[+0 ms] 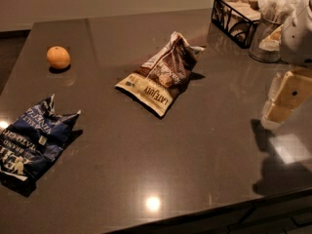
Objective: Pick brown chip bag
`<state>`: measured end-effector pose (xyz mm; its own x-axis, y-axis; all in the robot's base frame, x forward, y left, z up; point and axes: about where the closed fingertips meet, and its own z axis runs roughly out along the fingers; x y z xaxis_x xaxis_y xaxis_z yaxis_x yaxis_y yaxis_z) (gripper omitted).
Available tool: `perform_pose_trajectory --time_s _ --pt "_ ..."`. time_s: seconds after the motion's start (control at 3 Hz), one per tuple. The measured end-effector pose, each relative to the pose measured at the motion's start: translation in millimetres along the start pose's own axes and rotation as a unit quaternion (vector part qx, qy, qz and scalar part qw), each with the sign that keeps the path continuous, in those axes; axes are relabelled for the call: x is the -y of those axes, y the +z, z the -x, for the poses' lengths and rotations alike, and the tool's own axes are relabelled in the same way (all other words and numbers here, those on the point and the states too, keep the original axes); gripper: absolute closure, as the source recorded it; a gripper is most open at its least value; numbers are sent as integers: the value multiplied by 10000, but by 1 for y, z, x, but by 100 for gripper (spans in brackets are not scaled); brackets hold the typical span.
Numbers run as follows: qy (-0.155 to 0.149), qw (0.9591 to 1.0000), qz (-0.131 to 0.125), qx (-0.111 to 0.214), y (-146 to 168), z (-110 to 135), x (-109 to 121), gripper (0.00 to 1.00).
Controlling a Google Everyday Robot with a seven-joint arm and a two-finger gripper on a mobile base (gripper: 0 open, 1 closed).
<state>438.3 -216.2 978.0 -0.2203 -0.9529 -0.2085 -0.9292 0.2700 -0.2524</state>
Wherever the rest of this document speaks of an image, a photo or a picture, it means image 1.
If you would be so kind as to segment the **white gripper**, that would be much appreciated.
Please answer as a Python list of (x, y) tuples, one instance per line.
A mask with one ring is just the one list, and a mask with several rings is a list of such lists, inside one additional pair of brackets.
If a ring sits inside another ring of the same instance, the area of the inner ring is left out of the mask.
[[(284, 25), (265, 37), (259, 48), (268, 52), (280, 50), (281, 59), (289, 64), (312, 66), (312, 0), (301, 0)], [(279, 128), (311, 96), (311, 69), (278, 72), (262, 109), (262, 127)]]

